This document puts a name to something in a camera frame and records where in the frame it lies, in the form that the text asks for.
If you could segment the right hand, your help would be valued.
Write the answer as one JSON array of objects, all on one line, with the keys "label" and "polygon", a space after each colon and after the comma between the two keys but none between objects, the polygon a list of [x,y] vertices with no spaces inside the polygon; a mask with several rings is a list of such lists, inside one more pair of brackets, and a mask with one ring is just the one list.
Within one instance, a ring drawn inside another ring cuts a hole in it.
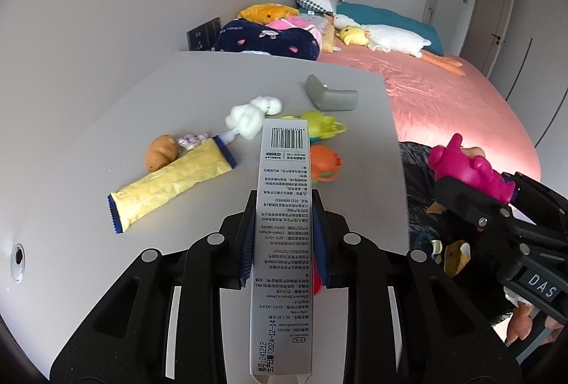
[{"label": "right hand", "polygon": [[[530,335],[533,328],[533,317],[531,316],[533,310],[534,306],[531,304],[518,303],[506,329],[506,343],[508,345],[516,340],[523,341]],[[544,340],[544,344],[553,343],[563,330],[563,325],[552,317],[546,318],[545,327],[550,329],[551,333]]]}]

